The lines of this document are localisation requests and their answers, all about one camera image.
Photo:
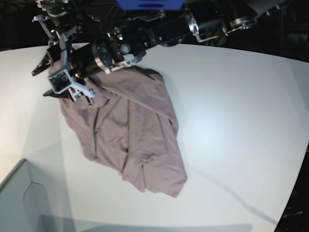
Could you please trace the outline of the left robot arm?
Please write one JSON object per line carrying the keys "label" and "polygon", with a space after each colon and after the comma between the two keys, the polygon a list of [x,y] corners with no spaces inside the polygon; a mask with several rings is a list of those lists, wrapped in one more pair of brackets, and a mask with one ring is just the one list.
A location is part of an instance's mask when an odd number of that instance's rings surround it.
{"label": "left robot arm", "polygon": [[59,64],[48,76],[51,89],[44,95],[75,101],[93,99],[95,93],[85,83],[94,74],[132,67],[148,49],[175,46],[187,35],[202,43],[209,40],[209,32],[228,36],[250,29],[281,1],[117,0],[114,5],[124,15],[114,19],[107,32],[99,29],[101,19],[87,11],[97,6],[93,0],[40,0],[37,5],[45,11],[37,20],[43,24],[49,19],[55,26],[46,31],[50,40],[42,65]]}

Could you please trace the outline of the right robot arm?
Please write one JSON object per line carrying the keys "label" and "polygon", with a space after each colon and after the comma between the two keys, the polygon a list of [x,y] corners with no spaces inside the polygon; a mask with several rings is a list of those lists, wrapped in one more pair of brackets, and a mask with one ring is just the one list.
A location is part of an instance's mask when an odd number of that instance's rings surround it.
{"label": "right robot arm", "polygon": [[34,16],[32,22],[38,22],[48,36],[48,49],[31,72],[32,76],[53,67],[59,60],[66,66],[72,40],[82,30],[83,21],[73,0],[37,0],[36,4],[42,14]]}

